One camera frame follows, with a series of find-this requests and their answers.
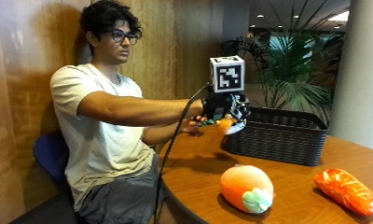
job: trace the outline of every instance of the floor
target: floor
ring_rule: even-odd
[[[64,194],[55,196],[39,205],[9,224],[77,224],[69,199]],[[193,216],[178,206],[169,197],[158,208],[157,224],[194,224],[198,223]]]

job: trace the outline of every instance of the man's left arm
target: man's left arm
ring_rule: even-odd
[[[177,134],[180,133],[194,133],[197,129],[201,127],[201,122],[205,120],[201,116],[197,116],[194,119],[188,118],[184,119]],[[174,131],[177,128],[177,123],[173,123],[166,126],[152,126],[145,127],[142,132],[141,141],[148,145],[157,145],[165,143],[170,140]]]

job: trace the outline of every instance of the basket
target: basket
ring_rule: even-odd
[[[225,150],[242,156],[315,166],[327,131],[319,118],[307,112],[250,109],[246,127],[227,135]]]

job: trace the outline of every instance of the round wooden table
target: round wooden table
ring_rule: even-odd
[[[177,136],[162,170],[162,182],[181,206],[201,223],[373,223],[373,215],[348,212],[315,188],[313,177],[329,168],[350,172],[373,190],[373,149],[326,136],[321,162],[309,167],[237,156],[221,148],[214,126]],[[169,143],[160,152],[162,159]],[[274,186],[270,209],[259,215],[233,208],[219,194],[221,174],[235,164],[261,168]]]

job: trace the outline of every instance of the wooden wall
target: wooden wall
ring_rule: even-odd
[[[189,98],[209,81],[218,56],[222,0],[124,0],[140,17],[142,39],[121,73],[145,98]],[[56,194],[31,147],[59,129],[48,81],[65,64],[84,63],[88,48],[78,14],[89,0],[0,0],[0,223]]]

